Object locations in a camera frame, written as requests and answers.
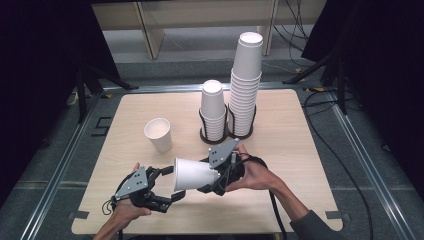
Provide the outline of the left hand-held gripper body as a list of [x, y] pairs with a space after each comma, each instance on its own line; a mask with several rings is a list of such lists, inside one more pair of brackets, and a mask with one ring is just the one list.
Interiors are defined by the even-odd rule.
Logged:
[[121, 182], [114, 194], [114, 199], [116, 201], [129, 199], [136, 207], [157, 210], [159, 204], [156, 203], [156, 196], [152, 192], [152, 188], [155, 186], [155, 180], [159, 174], [160, 170], [157, 168], [140, 167]]

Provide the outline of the black cup holder rack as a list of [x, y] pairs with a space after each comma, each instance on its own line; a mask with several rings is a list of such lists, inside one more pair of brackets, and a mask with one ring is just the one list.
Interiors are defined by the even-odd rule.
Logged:
[[236, 135], [235, 134], [235, 113], [230, 109], [229, 106], [226, 106], [225, 116], [230, 118], [233, 123], [229, 124], [226, 122], [221, 128], [219, 128], [218, 137], [212, 138], [208, 133], [208, 127], [206, 126], [206, 118], [202, 115], [201, 111], [198, 111], [198, 115], [201, 120], [201, 128], [199, 130], [200, 139], [207, 144], [219, 144], [224, 142], [228, 137], [232, 139], [239, 138], [241, 140], [249, 138], [254, 131], [254, 120], [250, 122], [249, 131], [245, 135]]

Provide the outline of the dark curtain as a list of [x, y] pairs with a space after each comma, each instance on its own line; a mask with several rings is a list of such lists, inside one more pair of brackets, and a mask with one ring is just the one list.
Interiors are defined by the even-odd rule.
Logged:
[[117, 78], [96, 0], [0, 0], [0, 207], [77, 85], [82, 69]]
[[345, 73], [424, 200], [424, 0], [364, 0]]

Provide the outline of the small pale floor object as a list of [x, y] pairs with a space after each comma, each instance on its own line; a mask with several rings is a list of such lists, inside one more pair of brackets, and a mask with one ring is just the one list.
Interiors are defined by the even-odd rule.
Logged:
[[[85, 99], [89, 100], [92, 97], [92, 94], [88, 91], [87, 88], [85, 88]], [[75, 104], [79, 103], [79, 95], [77, 89], [74, 89], [70, 96], [68, 97], [66, 104], [68, 106], [74, 106]]]

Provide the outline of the metal floor rail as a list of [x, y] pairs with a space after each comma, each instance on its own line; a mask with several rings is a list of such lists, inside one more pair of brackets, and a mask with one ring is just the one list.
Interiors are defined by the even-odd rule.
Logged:
[[339, 107], [335, 115], [400, 240], [418, 240], [397, 200], [376, 168], [350, 119]]
[[28, 223], [19, 238], [19, 240], [34, 240], [38, 234], [40, 227], [43, 224], [43, 221], [52, 205], [52, 202], [57, 194], [60, 183], [62, 182], [63, 177], [71, 163], [73, 156], [75, 155], [76, 149], [82, 139], [83, 134], [88, 126], [88, 122], [94, 111], [97, 103], [100, 100], [99, 95], [95, 95], [91, 98], [88, 104], [88, 110], [86, 115], [82, 120], [77, 124], [70, 141], [68, 142], [64, 153], [62, 154], [58, 165], [55, 168], [55, 171], [52, 177], [46, 184], [43, 194], [38, 201], [35, 210], [30, 215]]
[[[137, 89], [125, 90], [122, 87], [106, 87], [104, 89], [107, 94], [149, 94], [149, 93], [183, 93], [183, 92], [201, 92], [202, 84], [185, 84], [185, 85], [155, 85], [155, 86], [139, 86]], [[306, 82], [298, 84], [283, 84], [281, 82], [261, 82], [259, 90], [274, 89], [324, 89], [321, 86], [307, 85]]]

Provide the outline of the black stand legs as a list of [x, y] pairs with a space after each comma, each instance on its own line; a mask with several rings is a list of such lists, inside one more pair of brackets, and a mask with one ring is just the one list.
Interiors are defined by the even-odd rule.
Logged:
[[99, 82], [100, 79], [108, 80], [109, 82], [122, 87], [125, 90], [135, 90], [138, 86], [130, 85], [124, 82], [120, 77], [113, 76], [105, 71], [92, 65], [82, 65], [76, 73], [76, 88], [79, 106], [79, 120], [81, 123], [88, 115], [88, 107], [86, 103], [86, 92], [88, 89], [92, 95], [100, 95], [104, 89]]
[[346, 115], [344, 61], [342, 55], [336, 50], [332, 50], [328, 55], [313, 64], [311, 67], [308, 67], [306, 70], [297, 74], [294, 78], [283, 81], [283, 84], [296, 84], [312, 73], [315, 73], [320, 68], [324, 68], [324, 72], [320, 78], [322, 86], [329, 87], [334, 81], [337, 82], [337, 105], [341, 112]]

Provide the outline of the light wooden furniture frame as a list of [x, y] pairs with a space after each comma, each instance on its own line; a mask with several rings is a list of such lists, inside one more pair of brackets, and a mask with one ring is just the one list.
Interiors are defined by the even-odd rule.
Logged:
[[105, 31], [140, 30], [151, 59], [169, 28], [255, 26], [268, 55], [278, 0], [95, 0], [91, 7]]

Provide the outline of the person's left hand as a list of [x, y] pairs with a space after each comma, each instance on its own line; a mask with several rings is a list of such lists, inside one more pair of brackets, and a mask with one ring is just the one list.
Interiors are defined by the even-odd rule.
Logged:
[[115, 230], [126, 228], [133, 220], [142, 216], [150, 216], [151, 211], [147, 208], [134, 206], [129, 199], [120, 200], [108, 220], [108, 224]]

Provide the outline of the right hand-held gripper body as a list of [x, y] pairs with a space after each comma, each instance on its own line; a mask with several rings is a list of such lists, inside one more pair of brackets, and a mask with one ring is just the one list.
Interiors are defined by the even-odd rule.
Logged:
[[218, 172], [218, 178], [210, 185], [210, 191], [223, 196], [229, 184], [238, 181], [244, 175], [241, 156], [235, 150], [238, 138], [209, 148], [209, 167]]

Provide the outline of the white paper cup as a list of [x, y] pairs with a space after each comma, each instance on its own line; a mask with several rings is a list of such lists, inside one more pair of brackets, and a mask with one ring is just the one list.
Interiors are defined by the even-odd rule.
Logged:
[[167, 119], [150, 120], [144, 127], [144, 134], [158, 152], [165, 153], [172, 149], [171, 124]]
[[174, 161], [174, 190], [191, 190], [212, 185], [219, 177], [217, 170], [211, 169], [207, 162], [182, 158]]

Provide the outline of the tall stack of white cups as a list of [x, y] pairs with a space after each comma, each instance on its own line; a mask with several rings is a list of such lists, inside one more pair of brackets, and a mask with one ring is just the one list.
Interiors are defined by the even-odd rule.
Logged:
[[263, 37], [255, 32], [239, 36], [230, 80], [228, 130], [237, 137], [248, 136], [256, 114], [256, 97], [261, 80]]

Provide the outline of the short stack of white cups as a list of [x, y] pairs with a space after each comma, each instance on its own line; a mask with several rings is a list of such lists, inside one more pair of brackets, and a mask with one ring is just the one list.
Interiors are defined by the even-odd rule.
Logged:
[[218, 80], [207, 80], [203, 84], [199, 115], [202, 138], [209, 142], [221, 141], [225, 135], [227, 108], [223, 86]]

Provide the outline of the person's right hand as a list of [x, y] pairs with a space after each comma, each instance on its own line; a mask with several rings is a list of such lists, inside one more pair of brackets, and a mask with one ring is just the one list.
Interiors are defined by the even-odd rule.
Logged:
[[246, 188], [253, 190], [270, 190], [272, 193], [276, 193], [282, 189], [284, 181], [258, 161], [254, 160], [243, 144], [238, 144], [234, 150], [241, 155], [245, 172], [240, 180], [226, 187], [227, 192]]

